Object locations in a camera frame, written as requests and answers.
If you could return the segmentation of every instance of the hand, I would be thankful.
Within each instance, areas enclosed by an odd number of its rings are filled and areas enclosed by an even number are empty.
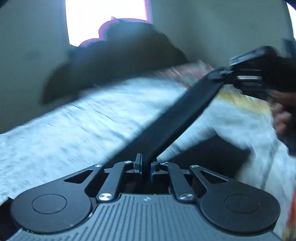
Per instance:
[[[270,101],[272,116],[274,118],[274,129],[278,136],[285,133],[287,123],[291,120],[291,113],[284,111],[284,106],[296,107],[296,92],[283,93],[272,91],[273,101]]]

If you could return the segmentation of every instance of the logo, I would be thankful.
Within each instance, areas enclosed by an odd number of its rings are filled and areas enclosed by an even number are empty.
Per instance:
[[[148,202],[148,201],[151,200],[151,198],[147,196],[147,197],[143,198],[143,200],[144,200],[145,202]]]

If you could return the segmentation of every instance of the bright window light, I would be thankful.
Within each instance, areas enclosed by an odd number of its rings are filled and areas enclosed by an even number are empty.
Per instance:
[[[290,17],[291,17],[294,38],[296,38],[296,11],[290,4],[287,3],[287,5],[288,5]]]
[[[100,26],[114,18],[150,21],[148,0],[66,0],[69,42],[78,47],[83,41],[99,38]]]

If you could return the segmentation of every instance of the ribbed plastic surface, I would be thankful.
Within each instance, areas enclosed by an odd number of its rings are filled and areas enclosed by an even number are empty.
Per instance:
[[[272,232],[238,237],[225,234],[200,215],[197,208],[171,195],[122,194],[113,203],[100,204],[94,214],[73,230],[38,235],[20,230],[11,241],[279,241]]]

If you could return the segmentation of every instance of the mattress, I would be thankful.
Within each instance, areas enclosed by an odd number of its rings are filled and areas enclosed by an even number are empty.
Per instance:
[[[134,78],[96,88],[72,103],[0,135],[0,204],[7,197],[94,164],[106,163],[186,92],[163,78]],[[282,235],[295,186],[295,158],[272,128],[268,105],[223,88],[204,113],[158,159],[218,134],[252,155],[237,180],[264,189],[281,206]]]

